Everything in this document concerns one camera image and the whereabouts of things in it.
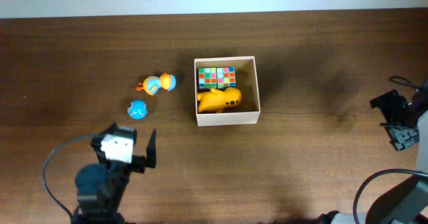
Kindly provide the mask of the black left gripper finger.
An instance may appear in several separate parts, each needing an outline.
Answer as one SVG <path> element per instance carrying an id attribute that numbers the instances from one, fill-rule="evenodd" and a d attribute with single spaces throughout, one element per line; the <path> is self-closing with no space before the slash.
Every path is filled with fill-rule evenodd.
<path id="1" fill-rule="evenodd" d="M 113 122 L 111 125 L 109 125 L 109 127 L 107 127 L 105 130 L 101 131 L 98 135 L 97 135 L 97 139 L 98 140 L 102 140 L 107 134 L 113 134 L 114 131 L 116 130 L 117 127 L 117 123 Z"/>
<path id="2" fill-rule="evenodd" d="M 154 129 L 146 147 L 146 166 L 154 169 L 156 167 L 156 130 Z"/>

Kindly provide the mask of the yellow dog toy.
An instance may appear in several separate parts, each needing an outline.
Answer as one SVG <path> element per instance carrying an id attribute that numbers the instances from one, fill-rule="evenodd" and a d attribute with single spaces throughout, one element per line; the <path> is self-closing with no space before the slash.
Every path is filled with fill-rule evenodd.
<path id="1" fill-rule="evenodd" d="M 197 112 L 222 113 L 226 108 L 234 108 L 242 103 L 242 93 L 237 88 L 218 90 L 211 88 L 207 92 L 197 94 L 199 105 Z"/>

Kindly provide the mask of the Rubik's cube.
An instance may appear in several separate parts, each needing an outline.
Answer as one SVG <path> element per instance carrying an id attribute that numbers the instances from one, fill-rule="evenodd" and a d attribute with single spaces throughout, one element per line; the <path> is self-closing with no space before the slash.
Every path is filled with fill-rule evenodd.
<path id="1" fill-rule="evenodd" d="M 200 90 L 217 89 L 217 69 L 199 68 L 197 70 L 197 80 Z"/>
<path id="2" fill-rule="evenodd" d="M 234 67 L 222 67 L 216 69 L 217 89 L 236 87 L 236 77 Z"/>

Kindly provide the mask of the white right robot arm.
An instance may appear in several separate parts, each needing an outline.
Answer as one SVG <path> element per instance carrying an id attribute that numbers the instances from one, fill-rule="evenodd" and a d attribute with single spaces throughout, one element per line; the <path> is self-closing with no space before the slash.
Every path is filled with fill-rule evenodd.
<path id="1" fill-rule="evenodd" d="M 415 85 L 410 80 L 391 76 L 390 82 L 414 89 L 412 101 L 396 90 L 391 90 L 370 101 L 372 108 L 378 108 L 385 121 L 383 127 L 391 144 L 397 151 L 419 146 L 414 170 L 386 169 L 368 177 L 357 190 L 352 213 L 331 211 L 317 218 L 317 223 L 426 223 L 421 212 L 427 208 L 427 82 Z M 358 202 L 365 187 L 377 177 L 388 174 L 406 174 L 409 178 L 378 197 L 366 213 L 358 212 Z"/>

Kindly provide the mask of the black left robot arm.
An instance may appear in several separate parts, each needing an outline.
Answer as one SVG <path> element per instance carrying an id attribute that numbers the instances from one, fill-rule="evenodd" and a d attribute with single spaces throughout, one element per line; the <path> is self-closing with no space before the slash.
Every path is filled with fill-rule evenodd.
<path id="1" fill-rule="evenodd" d="M 156 167 L 156 130 L 145 156 L 133 153 L 136 139 L 136 129 L 116 123 L 91 137 L 98 163 L 86 165 L 75 177 L 78 206 L 72 223 L 127 223 L 118 208 L 131 174 Z"/>

